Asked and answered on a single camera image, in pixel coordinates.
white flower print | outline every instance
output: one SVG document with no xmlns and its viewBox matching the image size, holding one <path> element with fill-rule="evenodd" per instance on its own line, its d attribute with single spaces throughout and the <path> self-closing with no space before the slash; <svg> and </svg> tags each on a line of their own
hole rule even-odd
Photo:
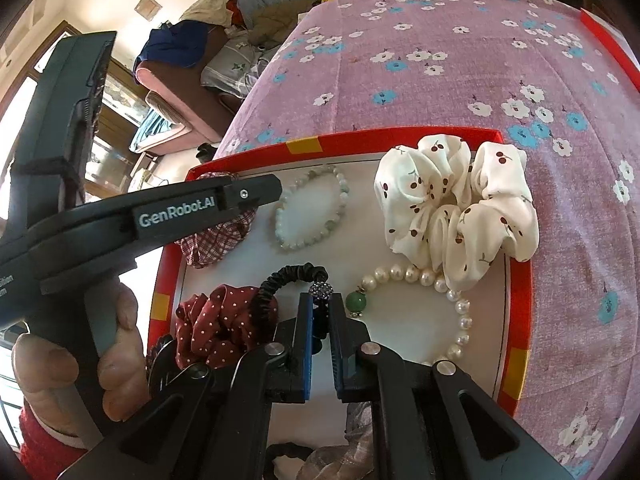
<svg viewBox="0 0 640 480">
<path fill-rule="evenodd" d="M 560 156 L 571 156 L 574 149 L 571 147 L 568 140 L 556 137 L 554 139 L 554 151 Z"/>
<path fill-rule="evenodd" d="M 395 55 L 395 52 L 388 52 L 385 50 L 384 52 L 380 52 L 380 54 L 376 54 L 374 57 L 371 57 L 369 60 L 373 61 L 374 63 L 383 63 L 385 61 L 393 59 Z"/>
<path fill-rule="evenodd" d="M 627 182 L 633 182 L 634 181 L 634 169 L 631 167 L 631 164 L 629 164 L 626 160 L 621 160 L 620 161 L 620 165 L 618 166 L 618 169 L 620 170 L 620 175 L 622 175 L 622 178 L 624 178 Z"/>
<path fill-rule="evenodd" d="M 424 71 L 426 75 L 440 75 L 444 72 L 444 68 L 440 65 L 431 65 Z"/>
<path fill-rule="evenodd" d="M 567 465 L 569 460 L 571 460 L 571 455 L 568 453 L 560 452 L 554 457 L 560 465 Z"/>
<path fill-rule="evenodd" d="M 602 432 L 599 430 L 594 431 L 590 435 L 585 435 L 582 438 L 580 446 L 578 446 L 578 449 L 575 450 L 575 455 L 579 456 L 580 458 L 586 456 L 588 452 L 590 452 L 594 447 L 598 445 L 598 441 L 600 440 L 601 436 Z"/>
<path fill-rule="evenodd" d="M 500 105 L 505 115 L 509 117 L 515 117 L 516 119 L 524 119 L 529 116 L 529 107 L 525 105 L 520 99 L 507 99 L 507 102 Z"/>
<path fill-rule="evenodd" d="M 329 92 L 327 94 L 322 94 L 318 97 L 315 98 L 314 100 L 314 106 L 322 106 L 327 104 L 331 99 L 334 98 L 334 95 Z"/>
<path fill-rule="evenodd" d="M 536 88 L 533 85 L 526 85 L 520 87 L 520 93 L 527 99 L 535 103 L 545 100 L 545 93 L 540 88 Z"/>
<path fill-rule="evenodd" d="M 587 422 L 587 416 L 577 416 L 574 420 L 571 421 L 571 424 L 564 430 L 558 433 L 558 446 L 567 447 L 573 444 L 576 440 L 580 439 L 584 432 L 589 427 L 589 423 Z"/>
<path fill-rule="evenodd" d="M 536 108 L 536 115 L 543 123 L 552 123 L 554 121 L 553 112 L 543 106 Z"/>
<path fill-rule="evenodd" d="M 334 45 L 336 43 L 339 43 L 340 41 L 342 41 L 342 36 L 332 36 L 330 38 L 327 38 L 326 40 L 324 40 L 322 42 L 322 44 L 325 45 Z"/>
<path fill-rule="evenodd" d="M 624 205 L 629 202 L 629 188 L 625 186 L 625 183 L 621 180 L 617 180 L 613 185 L 613 192 L 616 194 L 617 199 Z"/>
<path fill-rule="evenodd" d="M 614 436 L 616 436 L 616 433 L 618 432 L 618 430 L 620 429 L 620 427 L 622 426 L 622 423 L 625 421 L 625 417 L 621 416 L 616 423 L 611 427 L 611 429 L 609 430 L 609 438 L 613 438 Z"/>
<path fill-rule="evenodd" d="M 426 50 L 415 50 L 411 54 L 407 54 L 406 58 L 409 61 L 424 61 L 425 59 L 429 59 L 431 54 Z"/>
<path fill-rule="evenodd" d="M 480 101 L 468 104 L 466 107 L 469 108 L 474 115 L 478 115 L 480 117 L 488 117 L 491 115 L 491 112 L 494 111 L 494 109 L 491 108 L 491 105 L 481 103 Z"/>
</svg>

bracelet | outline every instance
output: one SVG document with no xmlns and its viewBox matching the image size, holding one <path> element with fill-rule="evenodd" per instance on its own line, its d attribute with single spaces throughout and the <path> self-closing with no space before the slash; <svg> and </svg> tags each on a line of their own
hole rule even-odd
<svg viewBox="0 0 640 480">
<path fill-rule="evenodd" d="M 340 197 L 338 209 L 334 213 L 331 218 L 324 222 L 322 228 L 314 235 L 308 236 L 303 240 L 294 240 L 287 242 L 284 239 L 284 212 L 287 209 L 287 202 L 291 199 L 293 194 L 309 183 L 310 180 L 313 180 L 319 176 L 324 174 L 333 173 L 336 179 L 338 180 L 338 185 L 340 186 Z M 278 204 L 276 208 L 276 219 L 275 219 L 275 235 L 276 240 L 280 244 L 280 247 L 285 251 L 297 251 L 298 249 L 302 249 L 304 247 L 308 247 L 314 244 L 317 244 L 324 238 L 327 238 L 332 231 L 334 231 L 340 220 L 342 220 L 342 216 L 344 215 L 344 211 L 347 207 L 347 200 L 349 198 L 349 185 L 344 175 L 336 168 L 333 164 L 320 166 L 315 170 L 309 170 L 309 172 L 300 178 L 297 178 L 295 183 L 289 186 L 289 189 L 286 189 L 282 192 L 280 197 L 280 204 Z"/>
<path fill-rule="evenodd" d="M 367 306 L 366 293 L 374 290 L 379 284 L 387 283 L 389 279 L 395 282 L 405 280 L 407 283 L 420 283 L 422 286 L 431 286 L 445 294 L 447 299 L 454 303 L 456 313 L 460 316 L 458 319 L 458 328 L 460 332 L 456 335 L 454 342 L 447 348 L 446 356 L 442 355 L 436 359 L 459 360 L 462 357 L 462 347 L 469 343 L 469 329 L 473 324 L 473 320 L 469 317 L 469 308 L 471 303 L 469 300 L 462 298 L 460 292 L 451 290 L 447 286 L 447 282 L 443 274 L 433 272 L 432 269 L 418 269 L 414 265 L 410 265 L 407 269 L 399 264 L 394 264 L 387 270 L 385 267 L 378 267 L 373 276 L 367 274 L 358 285 L 357 289 L 347 295 L 345 306 L 350 312 L 351 317 L 361 317 Z M 430 362 L 424 361 L 422 364 L 431 365 Z"/>
</svg>

silver bolt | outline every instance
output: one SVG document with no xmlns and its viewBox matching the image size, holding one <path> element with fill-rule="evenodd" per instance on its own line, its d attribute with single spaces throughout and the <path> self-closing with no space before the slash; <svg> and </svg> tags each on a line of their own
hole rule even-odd
<svg viewBox="0 0 640 480">
<path fill-rule="evenodd" d="M 267 352 L 268 355 L 280 355 L 284 352 L 284 345 L 281 343 L 269 343 L 264 347 L 264 351 Z"/>
<path fill-rule="evenodd" d="M 209 367 L 204 363 L 193 364 L 187 370 L 194 379 L 201 379 L 209 374 Z"/>
<path fill-rule="evenodd" d="M 360 346 L 360 350 L 366 355 L 378 355 L 380 353 L 380 345 L 373 341 L 367 341 Z"/>
<path fill-rule="evenodd" d="M 436 366 L 436 370 L 443 375 L 453 375 L 456 373 L 456 365 L 451 361 L 440 361 Z"/>
</svg>

white scrunchie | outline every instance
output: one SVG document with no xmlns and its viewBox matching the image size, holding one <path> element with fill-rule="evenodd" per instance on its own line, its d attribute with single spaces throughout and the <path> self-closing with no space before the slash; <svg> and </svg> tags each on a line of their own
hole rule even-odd
<svg viewBox="0 0 640 480">
<path fill-rule="evenodd" d="M 484 142 L 473 165 L 459 137 L 423 137 L 380 160 L 374 188 L 386 243 L 419 269 L 442 267 L 452 290 L 469 290 L 500 247 L 524 262 L 538 248 L 538 215 L 524 177 L 527 154 Z"/>
</svg>

pearl bead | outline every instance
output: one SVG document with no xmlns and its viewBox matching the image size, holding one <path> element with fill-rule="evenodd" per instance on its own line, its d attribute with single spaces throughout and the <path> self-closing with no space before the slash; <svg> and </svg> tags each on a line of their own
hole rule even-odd
<svg viewBox="0 0 640 480">
<path fill-rule="evenodd" d="M 420 284 L 422 286 L 431 286 L 436 281 L 436 273 L 431 269 L 423 269 L 420 275 Z"/>
<path fill-rule="evenodd" d="M 462 329 L 462 330 L 469 330 L 471 328 L 471 325 L 473 325 L 474 320 L 471 319 L 469 316 L 463 316 L 458 320 L 458 326 Z"/>
<path fill-rule="evenodd" d="M 363 277 L 362 281 L 360 282 L 360 285 L 364 290 L 373 290 L 378 286 L 378 282 L 373 276 L 371 276 L 370 274 L 367 274 L 366 276 Z"/>
<path fill-rule="evenodd" d="M 456 344 L 464 346 L 469 343 L 469 332 L 459 332 L 456 336 Z"/>
<path fill-rule="evenodd" d="M 444 294 L 449 290 L 449 287 L 447 286 L 447 280 L 444 279 L 444 276 L 442 274 L 440 274 L 436 278 L 436 281 L 433 283 L 433 288 L 435 288 L 436 291 L 441 294 Z"/>
<path fill-rule="evenodd" d="M 415 283 L 420 278 L 420 269 L 415 265 L 408 267 L 406 272 L 404 273 L 404 279 L 407 283 Z"/>
<path fill-rule="evenodd" d="M 469 303 L 469 300 L 459 300 L 456 303 L 456 312 L 460 314 L 460 316 L 464 316 L 467 312 L 469 312 L 470 306 L 471 303 Z"/>
<path fill-rule="evenodd" d="M 462 348 L 460 348 L 458 345 L 451 345 L 447 349 L 447 357 L 452 361 L 458 361 L 462 358 Z"/>
<path fill-rule="evenodd" d="M 404 279 L 404 269 L 399 264 L 393 264 L 389 269 L 389 274 L 391 274 L 391 279 L 395 282 Z"/>
<path fill-rule="evenodd" d="M 460 299 L 460 293 L 457 290 L 448 290 L 447 299 L 455 303 L 457 300 Z"/>
<path fill-rule="evenodd" d="M 373 271 L 373 275 L 378 283 L 386 283 L 389 281 L 389 271 L 384 267 L 378 267 Z"/>
</svg>

